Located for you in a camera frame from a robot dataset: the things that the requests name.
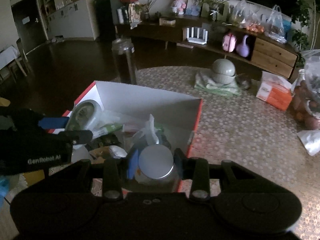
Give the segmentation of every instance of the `stuffed toy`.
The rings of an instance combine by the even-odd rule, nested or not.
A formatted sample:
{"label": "stuffed toy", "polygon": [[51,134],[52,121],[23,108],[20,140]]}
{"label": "stuffed toy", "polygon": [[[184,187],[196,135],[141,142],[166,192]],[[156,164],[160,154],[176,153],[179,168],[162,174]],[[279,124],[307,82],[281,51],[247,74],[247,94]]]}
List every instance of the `stuffed toy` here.
{"label": "stuffed toy", "polygon": [[172,3],[172,7],[177,7],[177,11],[180,15],[182,15],[183,9],[186,8],[186,4],[183,0],[174,0],[174,2]]}

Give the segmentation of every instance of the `tv cabinet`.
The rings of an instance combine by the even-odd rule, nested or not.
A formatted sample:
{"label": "tv cabinet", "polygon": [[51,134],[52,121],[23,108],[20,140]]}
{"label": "tv cabinet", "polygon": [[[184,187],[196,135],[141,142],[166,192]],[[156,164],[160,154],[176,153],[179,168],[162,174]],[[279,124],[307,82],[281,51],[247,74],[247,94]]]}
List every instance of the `tv cabinet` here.
{"label": "tv cabinet", "polygon": [[[222,49],[222,41],[208,41],[205,45],[189,43],[186,41],[187,27],[202,27],[203,23],[212,24],[213,27],[224,27],[237,37],[245,34],[250,35],[251,53],[249,57],[243,58],[236,52],[226,52]],[[260,69],[269,71],[289,79],[295,69],[298,55],[290,44],[280,44],[264,34],[257,34],[246,29],[240,29],[223,22],[209,22],[206,18],[194,16],[182,16],[176,18],[175,25],[159,25],[156,22],[142,22],[136,28],[130,29],[129,24],[117,24],[116,33],[119,36],[144,37],[175,43],[191,45],[195,48],[206,49],[232,57],[243,62],[254,65]]]}

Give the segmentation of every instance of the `purple vase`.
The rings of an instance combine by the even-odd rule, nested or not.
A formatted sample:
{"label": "purple vase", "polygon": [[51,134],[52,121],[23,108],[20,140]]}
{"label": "purple vase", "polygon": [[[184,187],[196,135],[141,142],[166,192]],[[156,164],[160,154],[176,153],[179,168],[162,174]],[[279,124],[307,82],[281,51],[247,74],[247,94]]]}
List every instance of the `purple vase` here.
{"label": "purple vase", "polygon": [[241,56],[241,57],[248,57],[250,54],[250,49],[249,46],[247,44],[245,44],[247,38],[249,36],[245,35],[243,37],[243,40],[240,44],[238,44],[237,48],[236,48],[236,52]]}

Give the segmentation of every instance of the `door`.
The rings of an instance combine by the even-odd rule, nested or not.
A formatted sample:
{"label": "door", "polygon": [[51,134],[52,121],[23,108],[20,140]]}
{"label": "door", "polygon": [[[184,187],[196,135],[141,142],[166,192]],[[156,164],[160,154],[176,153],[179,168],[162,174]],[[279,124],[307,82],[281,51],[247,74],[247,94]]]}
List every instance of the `door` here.
{"label": "door", "polygon": [[25,52],[46,41],[36,0],[22,0],[14,4],[11,9]]}

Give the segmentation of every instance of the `orange box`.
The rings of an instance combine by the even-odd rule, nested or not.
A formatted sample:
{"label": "orange box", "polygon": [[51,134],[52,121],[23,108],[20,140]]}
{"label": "orange box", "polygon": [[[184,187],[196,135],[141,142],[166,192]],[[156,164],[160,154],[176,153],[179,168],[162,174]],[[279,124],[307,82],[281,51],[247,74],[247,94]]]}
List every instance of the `orange box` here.
{"label": "orange box", "polygon": [[263,71],[257,98],[286,111],[291,100],[292,85],[283,77]]}

